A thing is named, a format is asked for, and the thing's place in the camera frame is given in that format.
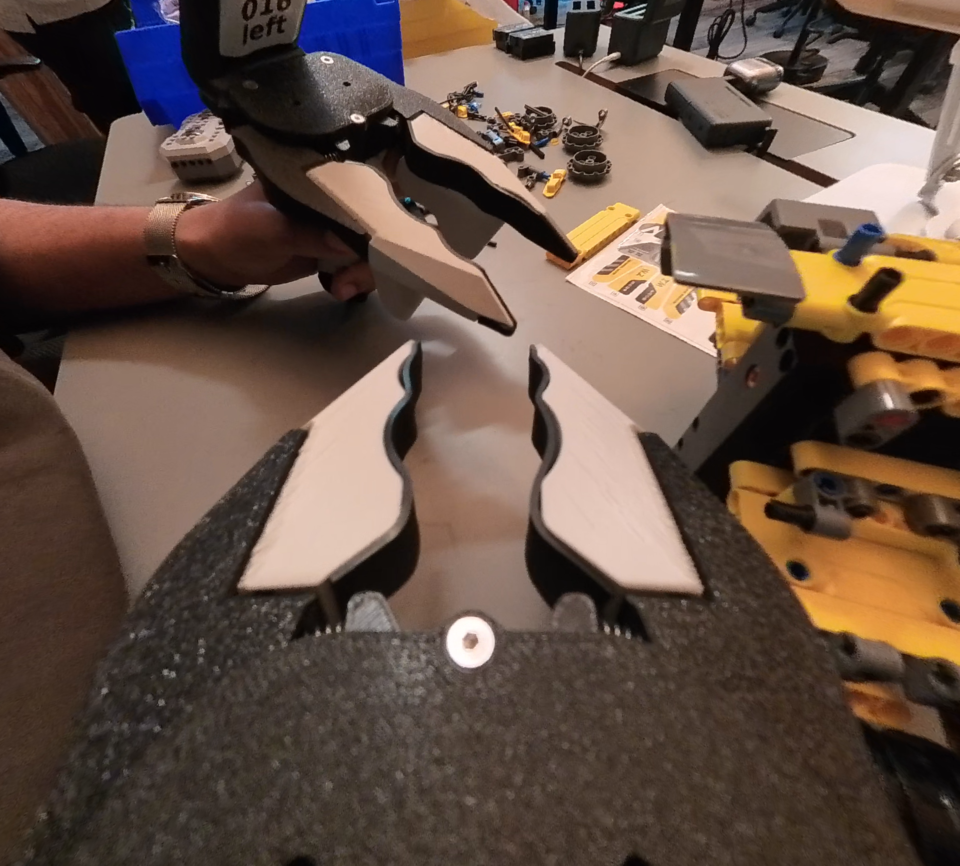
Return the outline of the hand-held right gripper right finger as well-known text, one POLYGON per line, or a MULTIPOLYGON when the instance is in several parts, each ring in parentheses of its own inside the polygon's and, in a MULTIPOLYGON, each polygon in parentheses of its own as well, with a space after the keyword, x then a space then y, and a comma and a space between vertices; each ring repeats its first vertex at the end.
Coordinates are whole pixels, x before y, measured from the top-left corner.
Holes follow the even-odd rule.
POLYGON ((644 445, 616 404, 543 344, 529 351, 532 443, 527 571, 551 607, 585 595, 606 622, 642 596, 706 593, 644 445))

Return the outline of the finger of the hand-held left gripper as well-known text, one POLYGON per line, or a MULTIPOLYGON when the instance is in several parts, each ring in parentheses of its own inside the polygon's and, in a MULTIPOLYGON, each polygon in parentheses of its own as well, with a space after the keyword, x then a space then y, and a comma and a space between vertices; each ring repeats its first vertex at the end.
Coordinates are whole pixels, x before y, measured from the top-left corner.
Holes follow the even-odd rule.
POLYGON ((425 300, 512 335, 517 321, 486 272, 447 243, 438 229, 402 207, 388 179, 353 161, 306 172, 325 214, 341 213, 367 239, 367 261, 384 308, 408 320, 425 300))
POLYGON ((501 224, 554 258, 572 263, 578 252, 545 205, 536 199, 504 162, 471 137, 419 111, 403 121, 403 160, 407 183, 403 192, 422 202, 437 218, 442 203, 452 204, 460 216, 459 236, 477 233, 484 221, 496 231, 501 224))

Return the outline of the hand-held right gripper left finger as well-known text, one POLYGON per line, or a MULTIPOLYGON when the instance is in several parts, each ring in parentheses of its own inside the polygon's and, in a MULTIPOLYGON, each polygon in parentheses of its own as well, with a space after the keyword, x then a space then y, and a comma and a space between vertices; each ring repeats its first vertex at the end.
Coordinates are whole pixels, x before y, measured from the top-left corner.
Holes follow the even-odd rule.
POLYGON ((404 460, 417 439, 422 388, 423 347, 411 340, 296 434, 238 594, 310 594, 327 622, 340 622, 355 595, 391 597, 407 583, 420 533, 404 460))

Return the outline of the pile of small toy parts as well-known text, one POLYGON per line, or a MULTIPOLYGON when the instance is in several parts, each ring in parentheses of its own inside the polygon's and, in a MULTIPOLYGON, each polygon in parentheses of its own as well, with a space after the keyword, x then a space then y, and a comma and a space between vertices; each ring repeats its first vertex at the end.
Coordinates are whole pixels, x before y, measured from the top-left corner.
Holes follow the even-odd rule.
POLYGON ((488 102, 477 82, 448 93, 439 106, 451 116, 477 126, 491 152, 515 173, 528 191, 541 188, 553 198, 567 182, 593 186, 610 175, 612 160, 604 150, 609 110, 592 122, 559 115, 546 104, 504 109, 488 102))

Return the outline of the yellow toy plate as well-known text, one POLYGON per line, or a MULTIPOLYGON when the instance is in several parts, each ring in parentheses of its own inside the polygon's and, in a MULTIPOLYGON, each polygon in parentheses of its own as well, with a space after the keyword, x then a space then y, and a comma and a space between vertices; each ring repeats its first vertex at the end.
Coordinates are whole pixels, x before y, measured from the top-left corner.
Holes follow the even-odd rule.
POLYGON ((623 202, 612 203, 567 234, 569 243, 578 254, 576 259, 568 263, 549 252, 546 253, 545 258, 563 270, 575 269, 622 236, 641 218, 641 210, 623 202))

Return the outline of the yellow toy vehicle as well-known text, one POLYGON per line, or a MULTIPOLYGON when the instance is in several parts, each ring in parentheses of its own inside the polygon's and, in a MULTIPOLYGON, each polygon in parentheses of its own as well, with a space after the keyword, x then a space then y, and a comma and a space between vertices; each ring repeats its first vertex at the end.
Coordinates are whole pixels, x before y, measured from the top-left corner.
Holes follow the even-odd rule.
POLYGON ((854 713, 957 754, 958 224, 670 211, 661 268, 718 367, 675 451, 788 582, 854 713))

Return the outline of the person's left forearm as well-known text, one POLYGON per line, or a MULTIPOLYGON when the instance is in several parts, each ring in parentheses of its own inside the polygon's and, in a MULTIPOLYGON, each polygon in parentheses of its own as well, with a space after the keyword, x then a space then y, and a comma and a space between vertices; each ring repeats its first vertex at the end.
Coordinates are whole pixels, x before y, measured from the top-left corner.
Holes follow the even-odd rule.
POLYGON ((8 319, 133 308, 177 296, 147 260, 146 207, 1 200, 1 304, 8 319))

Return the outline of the person's left hand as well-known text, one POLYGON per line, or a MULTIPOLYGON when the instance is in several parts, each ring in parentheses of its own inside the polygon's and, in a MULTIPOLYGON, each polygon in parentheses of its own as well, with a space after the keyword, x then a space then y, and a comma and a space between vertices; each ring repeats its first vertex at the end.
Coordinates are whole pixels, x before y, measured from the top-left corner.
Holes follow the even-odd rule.
POLYGON ((220 288, 290 284, 324 274, 328 292, 340 302, 376 289, 369 264, 357 252, 328 229, 276 209, 258 183, 182 212, 174 248, 193 276, 220 288))

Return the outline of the blue plastic bin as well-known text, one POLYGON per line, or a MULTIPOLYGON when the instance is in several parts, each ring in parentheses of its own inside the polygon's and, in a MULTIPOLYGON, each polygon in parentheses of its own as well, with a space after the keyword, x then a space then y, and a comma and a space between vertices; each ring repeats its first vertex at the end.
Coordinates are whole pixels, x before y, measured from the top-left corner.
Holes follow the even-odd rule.
MULTIPOLYGON (((115 39, 142 112, 154 126, 180 126, 204 103, 162 1, 129 0, 134 26, 115 39)), ((338 53, 405 84, 400 0, 309 0, 298 42, 307 53, 338 53)))

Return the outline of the grey toy battery hub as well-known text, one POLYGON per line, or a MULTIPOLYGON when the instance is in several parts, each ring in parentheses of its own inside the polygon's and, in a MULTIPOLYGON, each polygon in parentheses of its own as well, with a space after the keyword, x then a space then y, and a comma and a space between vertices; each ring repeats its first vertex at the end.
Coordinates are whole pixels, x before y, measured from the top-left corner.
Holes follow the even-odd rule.
POLYGON ((187 186, 225 182, 244 165, 223 120, 208 109, 187 116, 160 143, 158 154, 187 186))

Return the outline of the yellow box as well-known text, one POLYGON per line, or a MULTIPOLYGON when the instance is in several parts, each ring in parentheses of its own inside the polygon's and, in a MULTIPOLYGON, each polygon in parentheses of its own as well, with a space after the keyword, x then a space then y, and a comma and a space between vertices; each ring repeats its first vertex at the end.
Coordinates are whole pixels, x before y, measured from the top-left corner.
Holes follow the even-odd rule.
POLYGON ((506 8, 493 0, 493 17, 465 0, 399 0, 404 60, 491 45, 498 16, 506 8))

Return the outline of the small black battery charger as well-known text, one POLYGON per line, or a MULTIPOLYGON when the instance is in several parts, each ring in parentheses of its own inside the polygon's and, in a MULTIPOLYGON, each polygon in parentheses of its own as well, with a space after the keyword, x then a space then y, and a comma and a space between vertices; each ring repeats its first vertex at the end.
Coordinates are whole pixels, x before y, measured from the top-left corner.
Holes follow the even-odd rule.
POLYGON ((602 4, 598 0, 573 0, 563 27, 562 55, 590 59, 598 45, 602 4))

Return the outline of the silver mesh wristwatch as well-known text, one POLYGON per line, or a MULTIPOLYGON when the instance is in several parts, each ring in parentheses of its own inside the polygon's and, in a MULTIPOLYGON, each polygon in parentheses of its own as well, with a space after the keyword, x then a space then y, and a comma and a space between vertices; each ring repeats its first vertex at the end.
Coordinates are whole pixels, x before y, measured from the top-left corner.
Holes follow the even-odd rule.
POLYGON ((271 288, 270 285, 220 286, 192 272, 180 259, 177 227, 183 215, 217 202, 217 198, 203 193, 176 192, 154 203, 143 233, 150 270, 174 291, 189 297, 230 303, 259 298, 271 288))

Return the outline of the yellow and black sticker sheet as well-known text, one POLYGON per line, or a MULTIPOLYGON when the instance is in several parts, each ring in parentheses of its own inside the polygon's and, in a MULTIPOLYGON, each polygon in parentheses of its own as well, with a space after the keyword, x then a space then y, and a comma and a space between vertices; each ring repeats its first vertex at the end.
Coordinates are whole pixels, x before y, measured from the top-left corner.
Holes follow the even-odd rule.
POLYGON ((714 314, 699 307, 694 288, 661 271, 669 212, 655 207, 566 281, 715 358, 714 314))

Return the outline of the large black battery charger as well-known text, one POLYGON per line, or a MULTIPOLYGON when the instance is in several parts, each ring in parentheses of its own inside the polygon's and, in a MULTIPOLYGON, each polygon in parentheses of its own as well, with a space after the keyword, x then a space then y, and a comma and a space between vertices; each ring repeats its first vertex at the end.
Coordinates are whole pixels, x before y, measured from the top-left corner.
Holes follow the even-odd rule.
POLYGON ((688 0, 645 0, 616 12, 611 20, 607 55, 620 66, 630 67, 658 56, 672 20, 688 0))

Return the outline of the black power bank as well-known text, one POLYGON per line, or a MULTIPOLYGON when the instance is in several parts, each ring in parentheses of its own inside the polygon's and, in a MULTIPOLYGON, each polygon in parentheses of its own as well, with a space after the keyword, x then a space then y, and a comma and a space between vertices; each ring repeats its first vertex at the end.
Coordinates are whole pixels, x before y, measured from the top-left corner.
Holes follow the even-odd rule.
POLYGON ((777 134, 772 117, 722 78, 672 80, 664 102, 708 150, 744 147, 764 152, 777 134))

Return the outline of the silver earbud case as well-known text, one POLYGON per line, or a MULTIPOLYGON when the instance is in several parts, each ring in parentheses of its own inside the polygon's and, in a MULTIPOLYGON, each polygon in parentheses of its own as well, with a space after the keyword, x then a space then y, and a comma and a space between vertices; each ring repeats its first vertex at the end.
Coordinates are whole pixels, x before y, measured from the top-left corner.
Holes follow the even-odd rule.
POLYGON ((785 68, 767 57, 746 57, 728 63, 723 78, 738 92, 756 101, 783 83, 785 68))

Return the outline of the person's beige clothing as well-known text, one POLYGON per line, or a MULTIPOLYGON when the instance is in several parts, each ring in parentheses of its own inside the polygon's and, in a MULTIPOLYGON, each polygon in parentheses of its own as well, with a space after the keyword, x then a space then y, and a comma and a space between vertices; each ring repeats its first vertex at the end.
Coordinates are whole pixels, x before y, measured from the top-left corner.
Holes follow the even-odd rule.
POLYGON ((1 364, 1 856, 59 774, 128 604, 88 460, 60 406, 1 364))

